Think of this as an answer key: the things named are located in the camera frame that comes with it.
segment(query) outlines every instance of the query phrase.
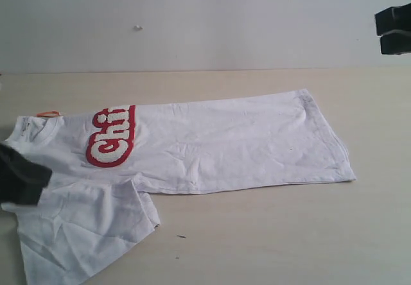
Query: t-shirt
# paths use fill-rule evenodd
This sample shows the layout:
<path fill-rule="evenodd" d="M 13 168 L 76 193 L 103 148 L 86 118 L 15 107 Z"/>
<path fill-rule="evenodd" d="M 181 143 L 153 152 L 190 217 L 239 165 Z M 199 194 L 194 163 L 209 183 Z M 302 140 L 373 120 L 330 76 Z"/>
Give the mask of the t-shirt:
<path fill-rule="evenodd" d="M 159 224 L 148 193 L 354 180 L 309 92 L 19 117 L 6 141 L 53 170 L 15 212 L 28 285 L 80 284 Z"/>

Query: light wood surface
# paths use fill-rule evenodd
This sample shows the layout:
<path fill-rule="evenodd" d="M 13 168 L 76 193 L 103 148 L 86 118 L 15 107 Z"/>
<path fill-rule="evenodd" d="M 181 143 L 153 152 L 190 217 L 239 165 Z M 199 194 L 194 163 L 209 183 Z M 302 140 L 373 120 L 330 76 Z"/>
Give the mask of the light wood surface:
<path fill-rule="evenodd" d="M 87 285 L 411 284 L 409 67 L 6 75 L 0 82 L 0 139 L 18 115 L 47 110 L 308 88 L 349 148 L 352 183 L 153 195 L 161 226 Z M 25 284 L 17 222 L 6 212 L 0 275 L 1 284 Z"/>

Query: white wall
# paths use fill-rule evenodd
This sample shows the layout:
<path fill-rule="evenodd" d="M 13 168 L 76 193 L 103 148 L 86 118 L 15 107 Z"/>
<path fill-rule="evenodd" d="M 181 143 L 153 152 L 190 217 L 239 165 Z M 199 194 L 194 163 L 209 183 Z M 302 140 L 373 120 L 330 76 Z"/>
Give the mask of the white wall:
<path fill-rule="evenodd" d="M 411 0 L 0 0 L 4 73 L 410 64 L 374 14 Z M 143 31 L 133 31 L 134 25 Z"/>

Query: black object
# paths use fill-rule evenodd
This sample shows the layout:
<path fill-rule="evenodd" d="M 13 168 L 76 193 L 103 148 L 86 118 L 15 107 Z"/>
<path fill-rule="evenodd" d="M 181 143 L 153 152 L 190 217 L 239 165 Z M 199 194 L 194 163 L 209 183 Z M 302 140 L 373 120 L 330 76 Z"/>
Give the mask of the black object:
<path fill-rule="evenodd" d="M 411 4 L 390 7 L 375 15 L 381 53 L 400 55 L 411 53 Z"/>
<path fill-rule="evenodd" d="M 1 203 L 37 205 L 51 174 L 51 169 L 32 163 L 13 148 L 0 144 Z"/>

